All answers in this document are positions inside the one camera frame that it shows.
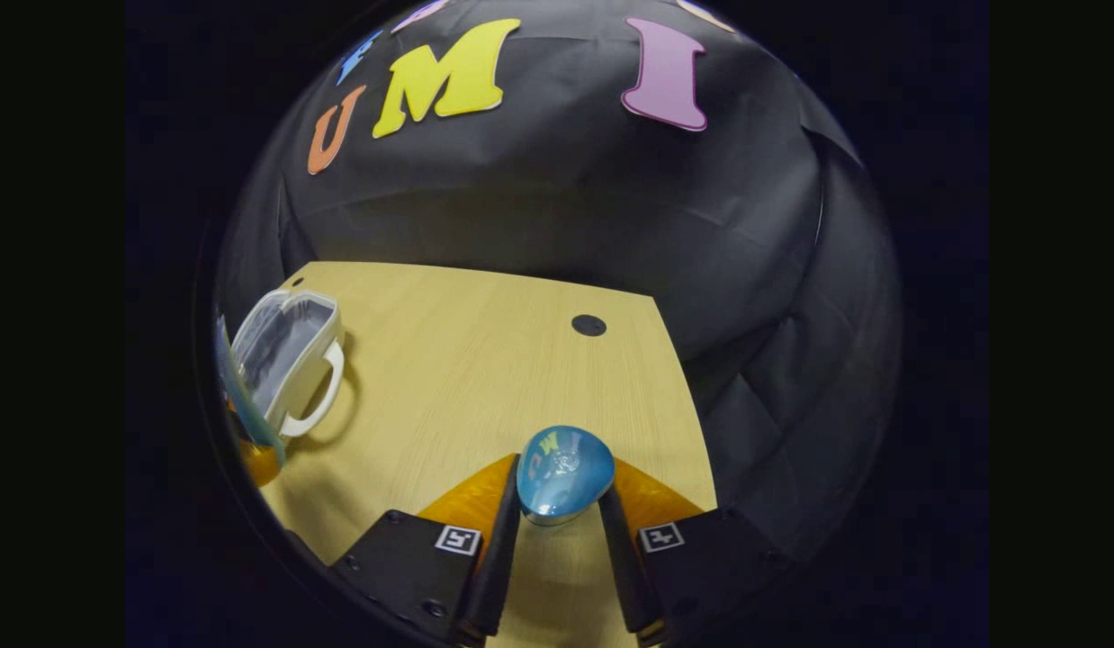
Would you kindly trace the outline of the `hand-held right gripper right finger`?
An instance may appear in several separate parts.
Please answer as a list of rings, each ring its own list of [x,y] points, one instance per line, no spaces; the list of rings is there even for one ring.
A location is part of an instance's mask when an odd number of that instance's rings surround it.
[[[622,459],[598,504],[625,628],[639,648],[701,644],[756,616],[786,575],[786,551],[737,509],[705,511]]]

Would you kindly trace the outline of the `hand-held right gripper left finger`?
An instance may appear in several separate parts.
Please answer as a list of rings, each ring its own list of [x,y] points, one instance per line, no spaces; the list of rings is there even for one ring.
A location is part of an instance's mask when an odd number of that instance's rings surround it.
[[[413,514],[389,509],[331,566],[360,607],[437,648],[499,632],[521,514],[510,453]]]

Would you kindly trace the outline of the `white suitcase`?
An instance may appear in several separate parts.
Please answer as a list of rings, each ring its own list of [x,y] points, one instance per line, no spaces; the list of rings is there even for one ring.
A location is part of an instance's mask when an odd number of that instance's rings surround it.
[[[256,405],[282,440],[305,436],[326,418],[345,373],[338,300],[322,292],[267,292],[232,348]]]

